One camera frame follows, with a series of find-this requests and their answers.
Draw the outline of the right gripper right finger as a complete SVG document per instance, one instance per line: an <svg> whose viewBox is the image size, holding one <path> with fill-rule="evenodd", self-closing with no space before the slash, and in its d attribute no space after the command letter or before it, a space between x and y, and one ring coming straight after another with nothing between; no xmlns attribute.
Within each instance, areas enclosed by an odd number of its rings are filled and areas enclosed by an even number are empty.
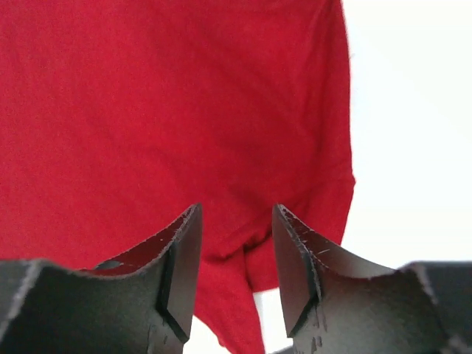
<svg viewBox="0 0 472 354"><path fill-rule="evenodd" d="M295 353L469 353L471 264L398 269L343 249L278 204L272 234Z"/></svg>

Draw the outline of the red t-shirt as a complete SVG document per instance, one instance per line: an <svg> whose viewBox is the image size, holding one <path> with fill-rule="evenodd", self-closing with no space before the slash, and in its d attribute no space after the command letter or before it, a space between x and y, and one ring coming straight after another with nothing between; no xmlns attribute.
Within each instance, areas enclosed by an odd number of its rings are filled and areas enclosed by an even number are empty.
<svg viewBox="0 0 472 354"><path fill-rule="evenodd" d="M271 209L340 242L353 197L340 1L3 1L1 257L85 268L204 209L195 315L263 353Z"/></svg>

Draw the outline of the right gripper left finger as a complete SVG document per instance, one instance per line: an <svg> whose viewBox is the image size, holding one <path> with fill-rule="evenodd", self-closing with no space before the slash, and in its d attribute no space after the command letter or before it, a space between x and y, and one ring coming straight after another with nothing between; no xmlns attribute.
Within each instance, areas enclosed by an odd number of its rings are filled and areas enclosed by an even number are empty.
<svg viewBox="0 0 472 354"><path fill-rule="evenodd" d="M1 262L3 353L181 353L190 338L202 239L194 204L95 269Z"/></svg>

